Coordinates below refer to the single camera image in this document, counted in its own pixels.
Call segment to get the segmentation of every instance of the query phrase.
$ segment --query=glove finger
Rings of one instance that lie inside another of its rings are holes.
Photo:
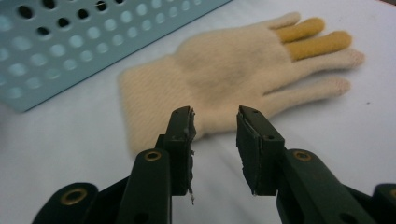
[[[288,43],[299,39],[308,38],[323,31],[324,21],[320,18],[311,18],[293,26],[275,30],[282,43]]]
[[[262,98],[261,112],[270,118],[288,108],[317,100],[340,96],[350,89],[350,83],[342,77],[327,77],[294,90],[278,91]]]
[[[346,49],[352,43],[352,37],[344,31],[333,32],[329,35],[291,42],[285,45],[290,57],[301,60],[341,49]]]
[[[259,74],[260,77],[265,77],[263,80],[266,83],[267,89],[263,89],[260,82],[253,82],[250,85],[257,89],[263,89],[263,94],[278,90],[279,88],[288,86],[304,77],[307,77],[316,72],[333,69],[348,69],[356,67],[364,62],[364,54],[355,49],[343,49],[334,53],[320,55],[318,57],[308,58],[292,63],[290,66],[284,66],[286,69],[280,74],[285,74],[281,77],[262,76],[268,71],[264,70]]]
[[[296,24],[300,20],[300,18],[301,18],[300,13],[291,12],[273,20],[263,21],[261,22],[261,25],[271,30],[275,30],[282,27],[292,26]]]
[[[355,49],[343,49],[334,53],[300,60],[293,64],[294,77],[290,77],[289,83],[316,72],[353,68],[363,62],[364,54]]]

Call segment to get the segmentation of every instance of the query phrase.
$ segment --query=knit glove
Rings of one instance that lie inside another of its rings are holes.
[[[292,106],[347,92],[349,82],[341,77],[282,88],[322,70],[348,69],[363,62],[362,53],[347,49],[348,33],[313,37],[324,22],[314,18],[297,24],[299,20],[298,13],[290,13],[197,35],[174,54],[126,70],[120,76],[120,90],[131,151],[154,147],[172,111],[185,105],[196,112],[198,139],[236,130],[239,105],[257,108],[270,118]]]

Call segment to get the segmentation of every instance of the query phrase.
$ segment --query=hole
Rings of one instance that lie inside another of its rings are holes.
[[[22,63],[14,63],[8,68],[8,72],[15,77],[21,77],[27,73],[27,68]]]
[[[58,20],[58,25],[59,25],[59,27],[64,28],[64,27],[67,27],[68,25],[70,25],[70,22],[66,18],[60,18]]]
[[[136,8],[136,12],[139,16],[144,16],[146,15],[146,13],[148,13],[148,8],[146,7],[145,4],[139,4],[139,6],[137,6]]]
[[[77,67],[77,63],[73,59],[68,59],[64,61],[64,69],[71,71]]]
[[[93,54],[89,50],[84,50],[79,55],[82,61],[89,62],[93,58]]]
[[[88,29],[88,31],[87,31],[87,35],[88,35],[88,37],[89,38],[91,38],[91,39],[96,39],[96,38],[99,38],[99,36],[100,36],[100,30],[99,30],[99,28],[97,28],[97,27],[90,27],[89,29]]]
[[[151,6],[154,7],[154,8],[161,7],[161,0],[152,0],[151,1]]]
[[[10,99],[18,99],[23,96],[22,89],[19,87],[13,87],[7,91],[7,96]]]
[[[106,5],[106,3],[105,3],[104,1],[98,1],[98,2],[96,3],[96,8],[97,8],[99,11],[105,11],[106,8],[107,8],[107,5]]]
[[[46,27],[38,27],[37,28],[37,33],[39,34],[39,35],[49,35],[50,34],[50,30],[49,29],[47,29]]]
[[[124,23],[128,23],[132,21],[132,13],[129,11],[122,12],[120,17],[121,17],[121,21],[123,21]]]
[[[43,0],[42,3],[43,3],[43,6],[48,9],[54,9],[56,7],[55,1],[53,1],[53,0]]]
[[[61,72],[56,69],[49,69],[47,70],[45,76],[48,79],[55,79],[61,75]]]
[[[143,224],[149,221],[149,214],[147,213],[138,213],[134,216],[134,223]]]
[[[273,135],[265,135],[264,138],[273,140],[275,139]]]
[[[348,223],[348,224],[358,223],[358,220],[356,220],[356,218],[354,218],[352,215],[347,214],[347,213],[341,213],[340,218],[341,218],[341,220],[343,220],[343,222]]]
[[[0,61],[5,61],[9,57],[7,49],[0,48]]]
[[[183,9],[183,11],[189,10],[189,9],[190,9],[190,2],[189,2],[189,1],[184,1],[184,2],[181,4],[181,9]]]
[[[85,9],[80,9],[80,10],[77,12],[77,16],[78,16],[81,20],[84,20],[84,19],[87,19],[87,18],[90,16],[90,14],[88,13],[87,10],[85,10]]]
[[[128,29],[128,36],[131,38],[137,37],[137,29],[134,27],[131,27]]]
[[[113,36],[113,44],[115,46],[121,45],[123,43],[123,37],[122,35],[114,35]]]
[[[175,16],[177,16],[177,7],[171,7],[171,8],[169,9],[169,16],[170,16],[170,17],[175,17]]]
[[[163,13],[158,13],[155,17],[155,21],[159,24],[163,23],[165,21],[165,15],[163,15]]]
[[[113,30],[115,30],[115,29],[117,28],[117,23],[116,23],[116,21],[113,20],[113,19],[108,19],[108,20],[106,20],[106,21],[105,21],[105,28],[106,28],[108,31],[113,31]]]
[[[30,57],[30,61],[35,66],[42,66],[47,63],[48,59],[42,54],[34,54]]]
[[[40,79],[38,79],[37,77],[31,77],[27,79],[25,83],[28,88],[33,90],[38,89],[42,86]]]
[[[61,57],[66,54],[66,49],[63,45],[56,44],[50,47],[49,51],[55,57]]]
[[[146,161],[157,161],[161,157],[161,153],[158,151],[150,151],[146,153],[145,159]]]
[[[25,19],[32,19],[34,16],[32,9],[30,9],[29,7],[26,7],[26,6],[18,7],[18,12]]]
[[[15,49],[24,51],[32,47],[32,42],[30,42],[30,40],[26,37],[17,36],[12,39],[12,45],[15,47]]]
[[[312,159],[311,155],[304,151],[295,151],[293,155],[299,161],[310,161]]]
[[[0,86],[5,85],[6,83],[7,83],[6,78],[0,75]]]
[[[69,44],[70,46],[72,46],[73,48],[79,48],[84,44],[84,40],[82,39],[81,36],[79,35],[73,35],[72,37],[70,37],[69,39]]]
[[[390,195],[396,199],[396,189],[391,190]]]
[[[108,45],[106,43],[100,43],[97,47],[96,50],[99,53],[106,53],[108,51]]]
[[[11,28],[11,20],[8,17],[0,15],[0,31],[9,31]]]
[[[145,20],[142,22],[142,29],[148,31],[151,29],[151,21]]]
[[[87,197],[87,190],[83,188],[70,189],[61,198],[61,204],[73,205],[81,202],[85,197]]]

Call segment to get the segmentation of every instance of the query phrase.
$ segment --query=glove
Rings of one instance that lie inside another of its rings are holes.
[[[153,148],[172,111],[185,105],[196,112],[198,139],[236,130],[240,105],[270,118],[292,106],[347,92],[349,82],[341,77],[282,88],[322,70],[355,67],[364,59],[347,48],[348,33],[313,37],[324,22],[314,18],[297,24],[299,20],[298,13],[290,13],[204,33],[182,43],[174,54],[127,69],[120,76],[120,91],[133,154]]]

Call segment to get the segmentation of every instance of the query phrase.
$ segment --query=blue perforated panel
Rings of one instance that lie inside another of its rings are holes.
[[[231,0],[0,0],[0,100],[25,111]]]

